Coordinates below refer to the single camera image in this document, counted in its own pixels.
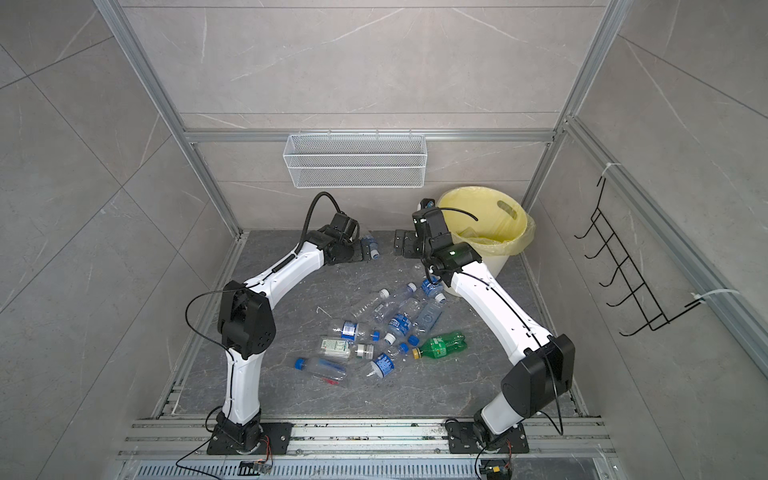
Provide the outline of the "clear bottle blue label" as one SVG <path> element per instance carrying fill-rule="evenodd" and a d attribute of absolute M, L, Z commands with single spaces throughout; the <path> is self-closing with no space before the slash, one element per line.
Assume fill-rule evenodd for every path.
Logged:
<path fill-rule="evenodd" d="M 429 277 L 421 283 L 422 292 L 427 300 L 442 303 L 445 301 L 444 286 L 437 277 Z"/>

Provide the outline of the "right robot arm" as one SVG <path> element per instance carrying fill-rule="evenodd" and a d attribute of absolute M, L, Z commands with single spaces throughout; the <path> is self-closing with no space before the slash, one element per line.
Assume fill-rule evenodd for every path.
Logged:
<path fill-rule="evenodd" d="M 440 281 L 463 298 L 502 345 L 511 370 L 501 392 L 479 410 L 473 435 L 481 448 L 494 451 L 521 423 L 573 386 L 575 345 L 534 321 L 500 286 L 481 255 L 468 243 L 455 243 L 436 201 L 424 198 L 412 214 L 414 229 L 396 232 L 395 253 L 418 258 L 428 281 Z"/>

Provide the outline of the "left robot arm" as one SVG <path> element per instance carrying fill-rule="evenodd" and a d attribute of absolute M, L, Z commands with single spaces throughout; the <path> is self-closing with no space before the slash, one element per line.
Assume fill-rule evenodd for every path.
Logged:
<path fill-rule="evenodd" d="M 325 265 L 355 261 L 360 250 L 359 223 L 337 212 L 328 225 L 304 231 L 296 247 L 261 274 L 224 287 L 217 330 L 228 379 L 208 454 L 249 454 L 265 443 L 259 385 L 264 354 L 277 332 L 273 308 L 305 277 Z"/>

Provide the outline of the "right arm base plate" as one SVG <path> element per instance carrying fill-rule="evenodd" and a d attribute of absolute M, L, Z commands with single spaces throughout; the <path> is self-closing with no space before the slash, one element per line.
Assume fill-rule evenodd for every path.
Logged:
<path fill-rule="evenodd" d="M 478 421 L 459 421 L 449 418 L 444 423 L 449 451 L 452 454 L 477 454 L 481 452 L 530 452 L 523 425 L 518 424 L 502 434 L 493 434 Z"/>

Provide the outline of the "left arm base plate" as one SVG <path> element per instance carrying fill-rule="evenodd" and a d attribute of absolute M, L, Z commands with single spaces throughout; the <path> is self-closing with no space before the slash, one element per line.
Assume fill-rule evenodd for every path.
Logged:
<path fill-rule="evenodd" d="M 214 427 L 206 447 L 208 455 L 272 455 L 287 453 L 292 423 L 258 423 L 237 426 L 226 420 Z"/>

